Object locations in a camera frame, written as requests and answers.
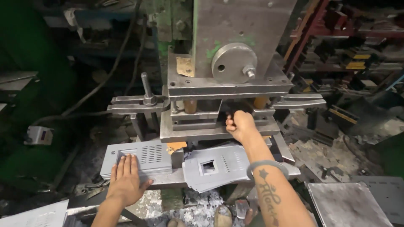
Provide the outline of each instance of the human arm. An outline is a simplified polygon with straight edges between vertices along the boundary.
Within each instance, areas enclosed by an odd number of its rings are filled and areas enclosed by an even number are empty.
[[[260,160],[275,160],[251,114],[237,111],[234,118],[228,116],[226,129],[241,142],[250,163]],[[274,166],[258,166],[253,171],[259,205],[265,225],[277,227],[314,227],[306,207],[293,187]]]
[[[111,170],[111,182],[105,200],[99,206],[91,227],[114,227],[122,210],[142,198],[152,180],[140,184],[136,156],[126,155]]]

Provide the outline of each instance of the stack of metal sheets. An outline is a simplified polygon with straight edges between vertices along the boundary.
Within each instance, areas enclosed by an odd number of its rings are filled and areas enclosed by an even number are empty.
[[[237,144],[195,150],[183,162],[184,177],[190,188],[202,193],[247,180],[249,164],[244,148]]]
[[[126,154],[136,155],[140,177],[173,173],[167,144],[160,140],[113,144],[108,145],[101,167],[100,175],[104,180],[111,178],[112,166]]]

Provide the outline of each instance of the metal bracelet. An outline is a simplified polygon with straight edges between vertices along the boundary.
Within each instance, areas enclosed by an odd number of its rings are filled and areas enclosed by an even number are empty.
[[[280,171],[282,171],[282,173],[283,173],[283,175],[285,175],[286,179],[287,180],[289,179],[288,169],[285,166],[283,166],[282,164],[280,164],[279,162],[272,161],[272,160],[261,160],[261,161],[251,163],[250,166],[247,168],[247,176],[249,179],[254,180],[253,171],[258,166],[277,167],[278,169],[280,169]]]

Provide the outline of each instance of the tattoo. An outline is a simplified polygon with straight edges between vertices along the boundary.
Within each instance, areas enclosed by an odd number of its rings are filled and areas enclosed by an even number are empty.
[[[258,187],[262,188],[262,197],[264,199],[265,205],[267,206],[267,210],[270,213],[271,217],[273,217],[274,221],[272,223],[273,226],[279,226],[279,221],[277,219],[277,214],[274,211],[273,203],[280,204],[281,199],[280,197],[275,194],[276,187],[272,184],[268,184],[266,181],[268,173],[265,169],[259,171],[259,176],[264,179],[264,184],[259,184]]]

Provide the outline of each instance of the bolt hole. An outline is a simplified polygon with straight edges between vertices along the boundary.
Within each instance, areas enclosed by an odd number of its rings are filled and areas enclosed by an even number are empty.
[[[224,65],[219,65],[217,67],[217,70],[219,70],[219,72],[223,72],[225,70],[225,66]]]

